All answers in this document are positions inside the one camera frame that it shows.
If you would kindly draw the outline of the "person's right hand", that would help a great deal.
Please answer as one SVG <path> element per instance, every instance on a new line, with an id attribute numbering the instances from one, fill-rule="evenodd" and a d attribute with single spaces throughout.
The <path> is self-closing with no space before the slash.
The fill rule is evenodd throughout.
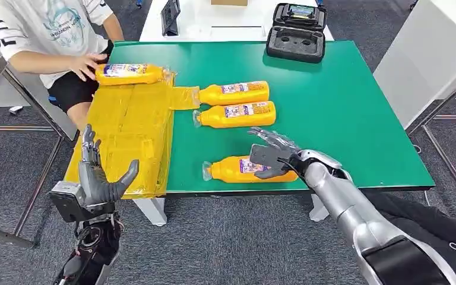
<path id="1" fill-rule="evenodd" d="M 95 80 L 95 70 L 105 59 L 107 59 L 107 54 L 105 53 L 89 53 L 82 56 L 70 56 L 68 66 L 82 81 L 87 81 L 88 79 Z"/>

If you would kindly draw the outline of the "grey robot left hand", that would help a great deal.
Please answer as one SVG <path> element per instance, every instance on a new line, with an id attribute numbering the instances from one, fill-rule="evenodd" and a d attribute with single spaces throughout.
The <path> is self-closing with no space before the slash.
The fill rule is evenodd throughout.
<path id="1" fill-rule="evenodd" d="M 81 141 L 81 160 L 78 163 L 78 175 L 88 205 L 116 202 L 139 173 L 140 163 L 135 159 L 129 164 L 128 170 L 116 182 L 109 182 L 102 168 L 99 146 L 100 140 L 94 141 L 95 132 L 88 123 L 83 131 Z"/>

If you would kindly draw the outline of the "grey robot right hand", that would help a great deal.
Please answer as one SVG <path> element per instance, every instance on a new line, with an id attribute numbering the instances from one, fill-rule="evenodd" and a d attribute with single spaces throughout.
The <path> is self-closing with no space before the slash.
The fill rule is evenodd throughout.
<path id="1" fill-rule="evenodd" d="M 255 135 L 266 142 L 266 145 L 253 144 L 249 153 L 249 161 L 265 166 L 265 170 L 257 170 L 255 176 L 260 179 L 276 178 L 288 172 L 302 177 L 296 170 L 299 164 L 298 153 L 302 150 L 290 138 L 276 131 L 267 131 L 257 126 L 250 127 L 249 134 Z"/>

